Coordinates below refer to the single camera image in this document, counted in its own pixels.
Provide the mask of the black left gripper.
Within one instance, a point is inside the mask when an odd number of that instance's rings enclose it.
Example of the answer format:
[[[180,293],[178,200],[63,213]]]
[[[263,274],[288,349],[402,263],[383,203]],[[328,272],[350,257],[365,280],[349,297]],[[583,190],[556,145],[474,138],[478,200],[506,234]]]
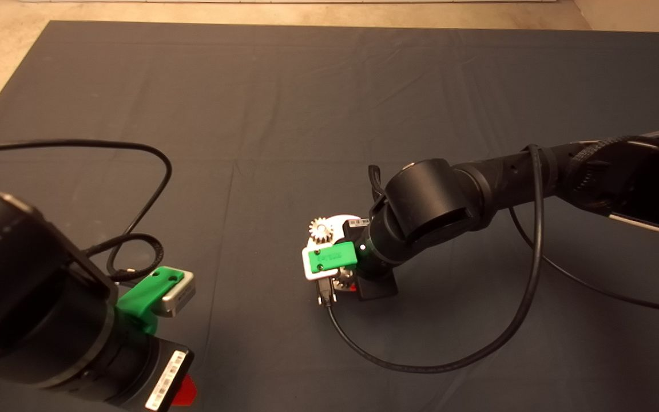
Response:
[[[191,406],[198,389],[188,373],[194,353],[187,346],[150,338],[144,380],[137,384],[136,411],[168,411]]]

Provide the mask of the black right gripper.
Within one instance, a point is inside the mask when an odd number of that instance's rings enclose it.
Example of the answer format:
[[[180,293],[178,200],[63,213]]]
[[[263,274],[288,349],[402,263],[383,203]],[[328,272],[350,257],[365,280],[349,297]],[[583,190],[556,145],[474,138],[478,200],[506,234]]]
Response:
[[[377,300],[398,294],[394,264],[377,250],[370,235],[370,220],[350,218],[343,223],[343,240],[355,247],[356,263],[350,266],[350,292],[358,293],[359,300]]]

